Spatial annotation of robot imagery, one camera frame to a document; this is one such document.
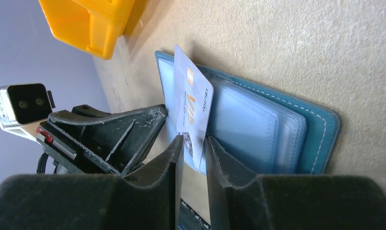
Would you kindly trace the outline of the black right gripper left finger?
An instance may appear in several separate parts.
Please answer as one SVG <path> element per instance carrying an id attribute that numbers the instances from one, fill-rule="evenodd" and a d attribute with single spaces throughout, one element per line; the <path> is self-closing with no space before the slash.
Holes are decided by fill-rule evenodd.
<path id="1" fill-rule="evenodd" d="M 0 230 L 176 230 L 184 139 L 133 173 L 27 174 L 0 184 Z"/>

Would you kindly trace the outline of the blue leather card holder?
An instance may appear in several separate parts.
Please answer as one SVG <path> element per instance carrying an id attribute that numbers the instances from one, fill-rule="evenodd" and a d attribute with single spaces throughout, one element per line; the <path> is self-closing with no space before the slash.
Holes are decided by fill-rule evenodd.
<path id="1" fill-rule="evenodd" d="M 203 65 L 212 85 L 206 134 L 257 173 L 323 173 L 340 128 L 332 110 Z"/>

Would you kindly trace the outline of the yellow left bin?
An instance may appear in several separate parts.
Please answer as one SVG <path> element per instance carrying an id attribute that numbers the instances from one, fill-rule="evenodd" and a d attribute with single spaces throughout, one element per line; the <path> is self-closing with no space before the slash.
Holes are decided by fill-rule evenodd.
<path id="1" fill-rule="evenodd" d="M 117 39 L 131 34 L 146 0 L 41 0 L 52 35 L 103 60 L 111 59 Z"/>

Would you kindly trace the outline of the VIP card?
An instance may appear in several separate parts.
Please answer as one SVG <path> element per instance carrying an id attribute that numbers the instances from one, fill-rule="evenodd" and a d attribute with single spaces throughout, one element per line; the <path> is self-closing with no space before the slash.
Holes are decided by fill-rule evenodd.
<path id="1" fill-rule="evenodd" d="M 213 85 L 179 45 L 175 45 L 174 71 L 176 130 L 184 137 L 189 166 L 200 171 L 204 166 L 202 155 Z"/>

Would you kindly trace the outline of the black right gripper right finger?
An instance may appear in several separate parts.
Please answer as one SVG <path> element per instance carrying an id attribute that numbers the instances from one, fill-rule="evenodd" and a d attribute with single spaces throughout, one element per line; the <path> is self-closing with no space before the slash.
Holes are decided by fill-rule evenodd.
<path id="1" fill-rule="evenodd" d="M 386 195 L 368 177 L 258 174 L 206 137 L 214 230 L 386 230 Z"/>

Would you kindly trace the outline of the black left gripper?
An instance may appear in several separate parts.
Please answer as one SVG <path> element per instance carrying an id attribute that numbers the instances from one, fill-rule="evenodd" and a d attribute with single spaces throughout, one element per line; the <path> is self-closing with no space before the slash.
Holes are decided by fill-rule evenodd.
<path id="1" fill-rule="evenodd" d="M 146 159 L 167 115 L 163 104 L 115 114 L 83 104 L 51 113 L 37 139 L 68 173 L 125 176 Z"/>

